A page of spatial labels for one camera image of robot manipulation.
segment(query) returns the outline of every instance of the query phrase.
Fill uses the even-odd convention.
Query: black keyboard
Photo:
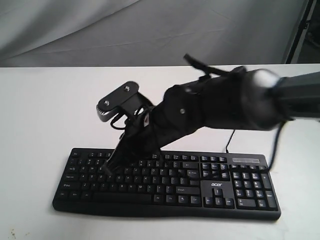
[[[112,149],[74,148],[53,199],[57,211],[118,217],[276,220],[263,155],[163,151],[105,175]]]

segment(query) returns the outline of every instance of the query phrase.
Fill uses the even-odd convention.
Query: white tabletop
[[[234,66],[221,66],[231,70]],[[320,71],[320,64],[255,65],[281,76]],[[276,222],[217,218],[117,218],[52,207],[74,147],[114,148],[120,132],[102,123],[96,104],[126,81],[158,104],[174,84],[196,80],[191,67],[0,68],[0,239],[320,239],[320,124],[288,123],[271,172],[282,210]],[[164,150],[221,152],[231,130],[200,129]],[[270,158],[274,131],[236,131],[230,152]]]

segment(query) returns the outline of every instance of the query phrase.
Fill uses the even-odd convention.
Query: gray fabric
[[[2,67],[280,64],[305,0],[140,0]]]
[[[0,0],[0,60],[72,34],[138,0]]]

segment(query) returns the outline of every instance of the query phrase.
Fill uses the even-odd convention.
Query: space bar
[[[151,203],[151,195],[150,194],[96,192],[93,195],[93,201],[103,202],[103,203],[148,204],[148,203]]]

